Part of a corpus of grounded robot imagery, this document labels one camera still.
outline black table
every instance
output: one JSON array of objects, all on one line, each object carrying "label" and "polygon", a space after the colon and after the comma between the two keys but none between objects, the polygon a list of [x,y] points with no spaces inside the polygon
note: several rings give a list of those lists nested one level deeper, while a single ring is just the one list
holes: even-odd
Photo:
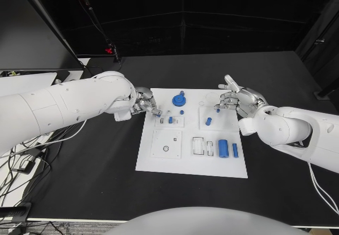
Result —
[{"label": "black table", "polygon": [[[113,58],[92,59],[89,65],[119,68]],[[291,51],[129,57],[120,72],[135,86],[184,89],[217,89],[230,74],[272,105],[337,114],[332,103],[315,98],[320,86]],[[257,134],[242,137],[249,179],[136,171],[144,121],[145,114],[123,122],[110,114],[89,120],[32,193],[30,218],[131,220],[164,209],[201,206],[252,212],[294,226],[339,226],[307,162],[270,148]],[[339,174],[317,166],[314,170],[339,202]]]}]

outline peg board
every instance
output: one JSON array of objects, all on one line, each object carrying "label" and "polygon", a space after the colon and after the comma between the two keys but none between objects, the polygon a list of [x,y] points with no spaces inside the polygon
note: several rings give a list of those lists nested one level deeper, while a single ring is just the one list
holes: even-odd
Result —
[{"label": "peg board", "polygon": [[[221,94],[229,90],[154,88],[152,91],[164,115],[155,117],[146,113],[136,170],[249,178],[237,112],[221,109],[219,113],[214,109]],[[172,99],[181,91],[185,91],[187,104],[177,107]],[[204,138],[204,155],[194,154],[194,137]],[[219,140],[229,141],[229,158],[220,158]],[[214,145],[214,156],[207,154],[208,141]],[[237,143],[239,158],[234,157],[233,143]]]}]

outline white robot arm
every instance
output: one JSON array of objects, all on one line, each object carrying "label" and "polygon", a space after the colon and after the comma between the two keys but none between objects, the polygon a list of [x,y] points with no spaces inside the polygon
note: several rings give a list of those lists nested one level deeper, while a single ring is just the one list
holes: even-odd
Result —
[{"label": "white robot arm", "polygon": [[115,114],[116,121],[123,121],[145,111],[162,114],[151,89],[135,87],[125,75],[115,71],[35,92],[4,96],[0,156],[22,141],[105,112]]},{"label": "white robot arm", "polygon": [[[233,109],[245,117],[239,121],[245,136],[259,133],[259,137],[279,151],[339,173],[339,116],[309,110],[270,106],[263,95],[237,85],[226,76],[232,91],[221,95],[216,109]],[[309,146],[304,141],[312,134]]]}]

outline computer monitor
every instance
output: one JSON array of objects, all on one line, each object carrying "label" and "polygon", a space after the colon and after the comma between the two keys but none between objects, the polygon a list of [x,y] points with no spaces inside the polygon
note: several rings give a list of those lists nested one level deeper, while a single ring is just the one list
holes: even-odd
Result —
[{"label": "computer monitor", "polygon": [[0,71],[83,70],[34,1],[0,1]]}]

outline small blue piece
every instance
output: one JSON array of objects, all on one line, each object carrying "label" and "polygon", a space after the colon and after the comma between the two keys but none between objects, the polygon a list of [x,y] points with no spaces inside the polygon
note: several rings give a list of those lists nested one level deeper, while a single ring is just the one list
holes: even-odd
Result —
[{"label": "small blue piece", "polygon": [[213,118],[208,118],[208,119],[207,119],[207,126],[211,125],[211,122],[213,122]]},{"label": "small blue piece", "polygon": [[229,158],[229,141],[220,140],[219,145],[220,145],[220,157]]},{"label": "small blue piece", "polygon": [[174,105],[182,107],[187,104],[185,93],[181,91],[181,94],[174,97]]},{"label": "small blue piece", "polygon": [[236,156],[236,158],[239,158],[239,148],[237,148],[237,144],[234,143],[233,146],[234,146],[234,156]]}]

